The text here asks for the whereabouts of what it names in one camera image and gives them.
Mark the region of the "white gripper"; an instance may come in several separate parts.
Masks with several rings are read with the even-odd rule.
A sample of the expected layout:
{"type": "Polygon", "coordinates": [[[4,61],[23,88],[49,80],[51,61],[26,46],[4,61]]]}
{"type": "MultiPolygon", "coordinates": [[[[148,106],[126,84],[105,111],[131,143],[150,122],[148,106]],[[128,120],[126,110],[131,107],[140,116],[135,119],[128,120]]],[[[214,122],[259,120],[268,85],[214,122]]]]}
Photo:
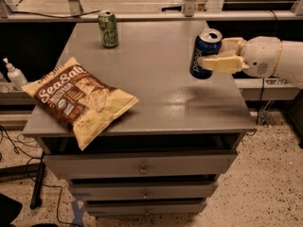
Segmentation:
{"type": "Polygon", "coordinates": [[[220,52],[233,56],[202,58],[203,68],[226,74],[243,70],[250,77],[266,79],[274,74],[280,46],[277,37],[259,36],[247,42],[242,37],[224,38],[220,52]]]}

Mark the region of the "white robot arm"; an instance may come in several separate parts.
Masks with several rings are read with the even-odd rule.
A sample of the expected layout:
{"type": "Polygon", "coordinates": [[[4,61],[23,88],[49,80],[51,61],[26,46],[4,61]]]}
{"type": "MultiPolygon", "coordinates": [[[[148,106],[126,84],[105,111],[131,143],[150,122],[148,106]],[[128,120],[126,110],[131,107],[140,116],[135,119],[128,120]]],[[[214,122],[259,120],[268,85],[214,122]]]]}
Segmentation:
{"type": "Polygon", "coordinates": [[[258,36],[251,40],[226,38],[217,55],[202,56],[207,70],[226,74],[240,71],[254,78],[276,77],[303,88],[303,43],[258,36]]]}

